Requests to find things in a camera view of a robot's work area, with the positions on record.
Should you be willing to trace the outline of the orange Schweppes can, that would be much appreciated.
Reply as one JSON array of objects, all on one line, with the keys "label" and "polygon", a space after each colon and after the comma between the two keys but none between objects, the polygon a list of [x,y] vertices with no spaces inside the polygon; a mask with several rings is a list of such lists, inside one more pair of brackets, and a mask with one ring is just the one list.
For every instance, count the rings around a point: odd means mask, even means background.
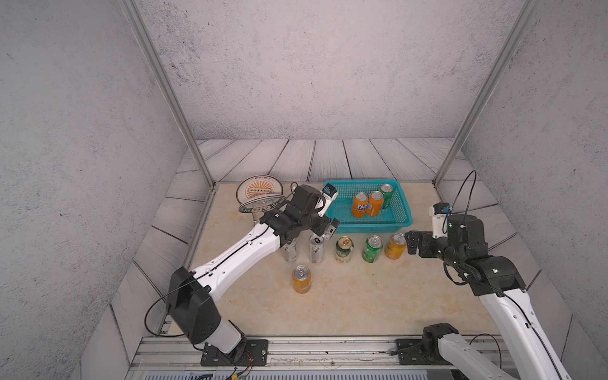
[{"label": "orange Schweppes can", "polygon": [[393,234],[385,247],[385,255],[391,260],[398,260],[407,248],[405,235],[402,233]]}]

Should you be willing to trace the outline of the green white gold-top can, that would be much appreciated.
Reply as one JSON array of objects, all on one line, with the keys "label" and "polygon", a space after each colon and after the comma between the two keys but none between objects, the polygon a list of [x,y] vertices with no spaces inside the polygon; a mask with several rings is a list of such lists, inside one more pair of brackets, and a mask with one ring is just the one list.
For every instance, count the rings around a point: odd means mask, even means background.
[{"label": "green white gold-top can", "polygon": [[348,263],[352,258],[353,242],[348,236],[339,237],[335,245],[335,258],[339,263]]}]

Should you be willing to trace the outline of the orange Fanta can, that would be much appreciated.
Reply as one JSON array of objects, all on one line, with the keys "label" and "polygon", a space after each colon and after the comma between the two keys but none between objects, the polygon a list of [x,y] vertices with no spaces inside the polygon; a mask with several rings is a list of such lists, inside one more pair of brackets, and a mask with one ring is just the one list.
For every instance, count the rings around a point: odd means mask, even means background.
[{"label": "orange Fanta can", "polygon": [[351,213],[356,218],[363,218],[367,214],[367,193],[358,192],[353,196]]}]

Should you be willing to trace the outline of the silver white drink can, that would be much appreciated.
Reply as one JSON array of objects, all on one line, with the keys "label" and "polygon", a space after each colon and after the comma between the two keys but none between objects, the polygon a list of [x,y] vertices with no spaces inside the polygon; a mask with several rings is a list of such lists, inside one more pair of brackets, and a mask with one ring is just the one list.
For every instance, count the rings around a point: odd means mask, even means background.
[{"label": "silver white drink can", "polygon": [[298,256],[297,241],[295,239],[283,246],[283,258],[286,262],[296,262]]}]

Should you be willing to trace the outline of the green soda can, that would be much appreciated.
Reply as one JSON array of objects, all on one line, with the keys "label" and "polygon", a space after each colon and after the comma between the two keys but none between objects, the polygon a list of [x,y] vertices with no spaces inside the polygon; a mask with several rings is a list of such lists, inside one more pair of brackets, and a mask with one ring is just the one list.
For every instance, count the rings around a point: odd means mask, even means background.
[{"label": "green soda can", "polygon": [[383,241],[378,235],[367,238],[362,252],[362,258],[367,263],[373,264],[378,260],[378,256],[383,250]]}]

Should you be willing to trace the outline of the orange can silver top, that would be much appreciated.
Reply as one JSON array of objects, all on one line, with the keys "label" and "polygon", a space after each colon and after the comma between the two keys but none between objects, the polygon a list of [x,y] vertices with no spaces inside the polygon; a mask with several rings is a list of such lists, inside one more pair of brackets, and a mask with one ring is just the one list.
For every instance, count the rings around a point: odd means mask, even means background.
[{"label": "orange can silver top", "polygon": [[383,209],[384,194],[375,190],[370,192],[367,203],[367,215],[370,217],[378,216]]}]

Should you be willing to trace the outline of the orange yellow can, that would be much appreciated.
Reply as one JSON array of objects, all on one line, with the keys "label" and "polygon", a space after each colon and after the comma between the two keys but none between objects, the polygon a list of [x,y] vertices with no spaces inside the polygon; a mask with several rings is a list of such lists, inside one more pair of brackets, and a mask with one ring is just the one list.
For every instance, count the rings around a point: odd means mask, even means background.
[{"label": "orange yellow can", "polygon": [[292,272],[292,285],[299,294],[307,293],[311,288],[311,272],[305,265],[298,265]]}]

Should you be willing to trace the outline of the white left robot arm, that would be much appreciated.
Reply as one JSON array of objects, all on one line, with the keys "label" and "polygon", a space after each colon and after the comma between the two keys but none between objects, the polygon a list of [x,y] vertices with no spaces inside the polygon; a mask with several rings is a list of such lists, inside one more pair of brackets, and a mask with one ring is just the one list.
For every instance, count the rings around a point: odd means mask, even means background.
[{"label": "white left robot arm", "polygon": [[245,334],[221,317],[216,302],[257,262],[303,231],[312,231],[319,237],[334,232],[340,223],[326,212],[337,195],[333,185],[321,190],[294,185],[290,197],[281,196],[272,202],[259,223],[229,249],[191,271],[179,268],[173,273],[169,291],[160,299],[193,346],[213,346],[232,363],[245,354]]}]

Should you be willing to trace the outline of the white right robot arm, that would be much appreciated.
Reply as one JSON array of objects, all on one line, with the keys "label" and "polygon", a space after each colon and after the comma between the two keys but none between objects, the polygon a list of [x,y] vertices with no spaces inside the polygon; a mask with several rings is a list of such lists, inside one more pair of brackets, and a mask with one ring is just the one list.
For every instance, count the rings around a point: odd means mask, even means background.
[{"label": "white right robot arm", "polygon": [[[507,345],[522,379],[568,379],[569,373],[549,342],[516,266],[489,254],[483,222],[473,215],[432,213],[431,231],[405,233],[408,254],[437,258],[453,268],[460,286],[481,300]],[[510,375],[466,342],[448,323],[424,328],[421,341],[395,350],[426,364],[456,367],[468,379],[509,379]]]}]

